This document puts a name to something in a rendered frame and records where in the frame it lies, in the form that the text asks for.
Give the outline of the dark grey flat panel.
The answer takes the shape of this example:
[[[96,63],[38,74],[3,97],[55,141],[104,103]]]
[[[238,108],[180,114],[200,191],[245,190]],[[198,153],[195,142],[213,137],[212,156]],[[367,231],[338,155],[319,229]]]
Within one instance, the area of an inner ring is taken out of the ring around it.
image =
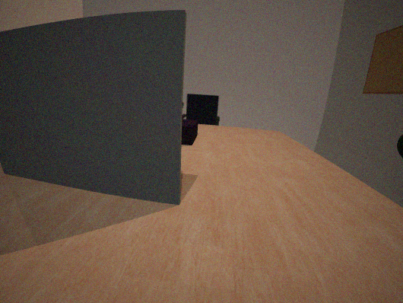
[[[185,10],[0,32],[4,174],[179,205]]]

